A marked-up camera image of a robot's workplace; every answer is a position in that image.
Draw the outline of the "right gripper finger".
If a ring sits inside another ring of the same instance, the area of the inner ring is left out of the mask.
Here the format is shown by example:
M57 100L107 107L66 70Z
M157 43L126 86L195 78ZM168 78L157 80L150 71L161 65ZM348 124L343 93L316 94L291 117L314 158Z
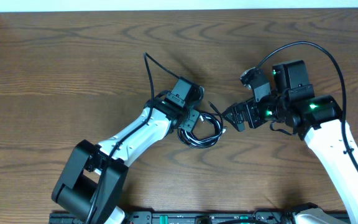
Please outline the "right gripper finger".
M244 121L235 121L233 126L238 132L243 132L245 130Z
M230 123L243 123L243 106L234 103L223 112L223 118Z

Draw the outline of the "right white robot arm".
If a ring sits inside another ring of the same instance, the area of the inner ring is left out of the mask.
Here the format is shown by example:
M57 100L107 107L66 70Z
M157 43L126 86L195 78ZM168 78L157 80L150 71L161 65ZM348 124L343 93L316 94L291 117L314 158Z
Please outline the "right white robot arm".
M284 123L306 143L324 166L338 191L351 223L358 223L358 147L344 114L331 95L315 96L302 60L272 67L276 88L263 71L246 70L240 77L253 97L235 103L223 118L239 132L247 123L256 129L265 123Z

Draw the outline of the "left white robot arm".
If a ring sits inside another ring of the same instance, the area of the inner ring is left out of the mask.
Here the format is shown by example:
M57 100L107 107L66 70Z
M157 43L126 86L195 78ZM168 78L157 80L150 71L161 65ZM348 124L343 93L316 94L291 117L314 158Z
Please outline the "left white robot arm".
M183 77L146 102L140 116L113 137L79 142L52 191L52 200L83 223L123 223L118 203L131 164L177 129L192 131L204 89Z

